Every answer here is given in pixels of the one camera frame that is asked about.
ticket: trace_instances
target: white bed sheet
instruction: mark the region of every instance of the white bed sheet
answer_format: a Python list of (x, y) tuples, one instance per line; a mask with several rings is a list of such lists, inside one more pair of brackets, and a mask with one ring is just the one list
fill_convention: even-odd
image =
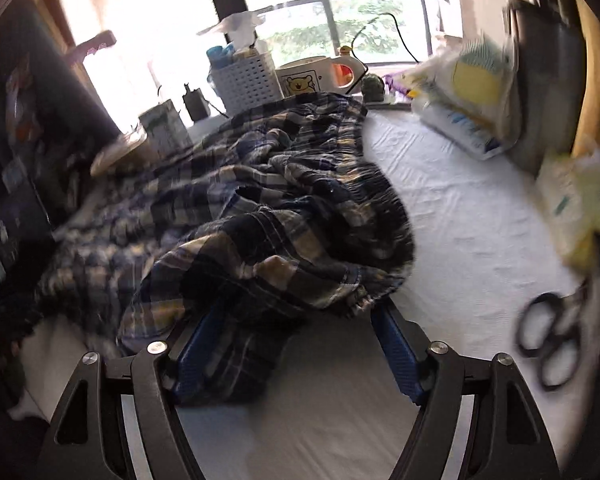
[[(370, 112), (363, 135), (366, 157), (385, 172), (413, 225), (413, 273), (393, 296), (401, 313), (458, 353), (512, 354), (563, 463), (580, 428), (596, 352), (567, 387), (547, 394), (514, 348), (514, 323), (530, 298), (578, 285), (555, 254), (529, 180), (504, 156), (471, 159), (406, 112)], [(208, 480), (389, 477), (416, 407), (398, 392), (368, 319), (318, 314), (312, 321), (290, 342), (261, 402), (178, 410)], [(468, 432), (465, 400), (449, 479)]]

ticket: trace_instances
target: black scissors handle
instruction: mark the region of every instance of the black scissors handle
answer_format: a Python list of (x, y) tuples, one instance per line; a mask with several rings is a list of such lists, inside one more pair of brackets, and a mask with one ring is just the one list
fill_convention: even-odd
[[(566, 383), (568, 383), (575, 375), (576, 370), (580, 364), (581, 350), (582, 350), (582, 331), (580, 325), (576, 320), (570, 327), (564, 332), (558, 332), (557, 326), (562, 320), (562, 316), (565, 312), (564, 298), (561, 298), (553, 292), (546, 292), (540, 294), (537, 298), (531, 301), (525, 309), (522, 311), (520, 320), (518, 322), (518, 328), (516, 330), (516, 345), (518, 351), (524, 357), (533, 357), (538, 359), (538, 381), (542, 386), (542, 389), (546, 392), (553, 392), (560, 389)], [(525, 330), (528, 328), (528, 318), (530, 314), (539, 305), (544, 304), (549, 307), (552, 311), (552, 322), (546, 331), (546, 334), (541, 339), (541, 343), (537, 347), (527, 346), (523, 341), (523, 335)], [(552, 364), (552, 360), (556, 353), (565, 346), (574, 345), (576, 352), (576, 361), (573, 364), (570, 373), (559, 383), (550, 383), (548, 381), (548, 368)]]

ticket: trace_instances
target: scissors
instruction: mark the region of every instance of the scissors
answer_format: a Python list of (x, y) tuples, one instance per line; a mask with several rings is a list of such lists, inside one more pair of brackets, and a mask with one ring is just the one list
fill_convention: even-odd
[[(527, 303), (520, 315), (516, 330), (516, 344), (524, 357), (538, 359), (538, 380), (546, 392), (554, 392), (573, 379), (582, 354), (582, 309), (587, 303), (589, 295), (589, 279), (585, 279), (578, 290), (570, 296), (558, 296), (554, 292), (540, 294)], [(530, 331), (531, 320), (538, 310), (549, 308), (551, 322), (544, 337), (540, 339), (539, 346), (525, 345), (525, 335)], [(553, 357), (565, 347), (573, 346), (575, 349), (575, 362), (567, 376), (557, 383), (548, 379), (548, 367)]]

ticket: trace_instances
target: white basket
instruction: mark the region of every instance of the white basket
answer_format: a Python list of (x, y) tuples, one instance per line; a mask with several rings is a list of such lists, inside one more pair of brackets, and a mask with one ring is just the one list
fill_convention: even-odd
[(270, 52), (212, 70), (211, 78), (229, 116), (283, 97)]

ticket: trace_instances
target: tree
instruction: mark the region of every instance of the tree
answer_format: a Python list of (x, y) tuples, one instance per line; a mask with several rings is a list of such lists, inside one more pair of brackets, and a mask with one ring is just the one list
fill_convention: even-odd
[[(390, 16), (381, 16), (375, 22), (369, 25), (367, 23), (383, 12), (390, 12), (397, 18), (398, 24), (403, 25), (399, 0), (330, 0), (330, 4), (341, 45), (350, 44), (364, 27), (356, 39), (356, 51), (389, 54), (398, 48), (398, 35), (394, 20)], [(322, 23), (281, 30), (266, 38), (279, 62), (333, 51), (324, 6), (322, 3), (311, 5), (314, 5), (316, 20)]]

